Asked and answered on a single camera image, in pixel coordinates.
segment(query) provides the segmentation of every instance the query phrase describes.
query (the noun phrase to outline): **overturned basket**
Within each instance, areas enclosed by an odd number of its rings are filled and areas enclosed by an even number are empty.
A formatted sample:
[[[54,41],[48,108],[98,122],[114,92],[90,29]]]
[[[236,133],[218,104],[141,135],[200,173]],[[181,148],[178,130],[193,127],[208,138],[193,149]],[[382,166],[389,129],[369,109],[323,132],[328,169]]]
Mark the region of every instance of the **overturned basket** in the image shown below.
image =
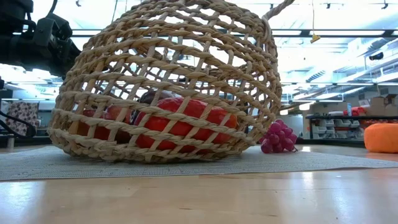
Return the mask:
[[[293,1],[285,0],[262,19],[223,0],[150,0],[134,6],[84,45],[60,87],[51,140],[72,156],[109,161],[240,154],[266,133],[280,108],[277,51],[267,20]],[[220,54],[228,59],[222,61]],[[184,64],[185,57],[195,65]],[[146,91],[154,93],[150,102],[139,100]],[[164,91],[183,97],[175,111],[158,106]],[[193,101],[205,103],[199,116],[185,111]],[[120,110],[108,119],[104,111],[112,106]],[[208,118],[212,110],[225,112],[219,123]],[[139,122],[125,122],[139,112]],[[167,125],[148,128],[152,118],[167,118]],[[231,118],[237,125],[226,125]],[[181,122],[190,125],[189,133],[170,133]],[[210,132],[206,139],[195,138],[201,130]],[[118,141],[120,132],[127,133],[127,141]],[[228,136],[226,141],[215,140],[220,134]],[[142,135],[152,141],[148,147],[137,145]],[[160,147],[164,141],[175,147]]]

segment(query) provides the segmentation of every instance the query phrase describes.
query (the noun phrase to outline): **wooden table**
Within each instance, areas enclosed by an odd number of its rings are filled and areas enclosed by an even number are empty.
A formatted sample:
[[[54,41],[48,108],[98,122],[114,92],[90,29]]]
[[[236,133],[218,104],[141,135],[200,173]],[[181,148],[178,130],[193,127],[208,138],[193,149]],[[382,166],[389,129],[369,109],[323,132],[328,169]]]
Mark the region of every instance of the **wooden table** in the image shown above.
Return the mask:
[[[397,208],[398,169],[0,182],[2,224],[385,224]]]

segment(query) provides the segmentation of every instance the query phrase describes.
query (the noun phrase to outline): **black cable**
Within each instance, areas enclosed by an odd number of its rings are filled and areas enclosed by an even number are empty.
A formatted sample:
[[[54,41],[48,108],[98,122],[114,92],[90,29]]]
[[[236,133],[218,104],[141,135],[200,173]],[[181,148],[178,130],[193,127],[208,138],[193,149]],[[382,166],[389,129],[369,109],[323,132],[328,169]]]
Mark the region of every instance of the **black cable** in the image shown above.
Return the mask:
[[[118,0],[116,0],[116,2],[114,3],[114,10],[113,10],[113,16],[112,16],[112,21],[111,22],[113,22],[113,19],[114,19],[114,14],[116,12],[116,6],[118,6]]]
[[[13,119],[14,121],[20,122],[20,123],[25,124],[27,126],[27,131],[26,132],[28,133],[28,135],[27,136],[23,136],[23,135],[20,135],[20,134],[16,133],[4,121],[0,120],[0,126],[2,126],[9,133],[11,133],[11,134],[13,134],[13,135],[15,135],[15,136],[17,136],[19,138],[22,138],[22,139],[32,138],[33,136],[36,135],[36,128],[32,124],[30,124],[30,123],[28,123],[26,121],[23,121],[21,119],[6,115],[2,111],[0,111],[0,115],[5,116],[8,119]]]
[[[54,12],[55,6],[57,6],[57,3],[58,3],[58,0],[53,0],[49,14]]]

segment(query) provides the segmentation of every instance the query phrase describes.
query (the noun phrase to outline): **shelf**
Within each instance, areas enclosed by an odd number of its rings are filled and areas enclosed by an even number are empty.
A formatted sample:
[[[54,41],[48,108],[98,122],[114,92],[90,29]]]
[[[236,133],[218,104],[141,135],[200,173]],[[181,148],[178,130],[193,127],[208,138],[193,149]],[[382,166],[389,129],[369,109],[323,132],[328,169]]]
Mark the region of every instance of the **shelf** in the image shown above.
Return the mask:
[[[398,116],[307,116],[306,119],[398,119]]]

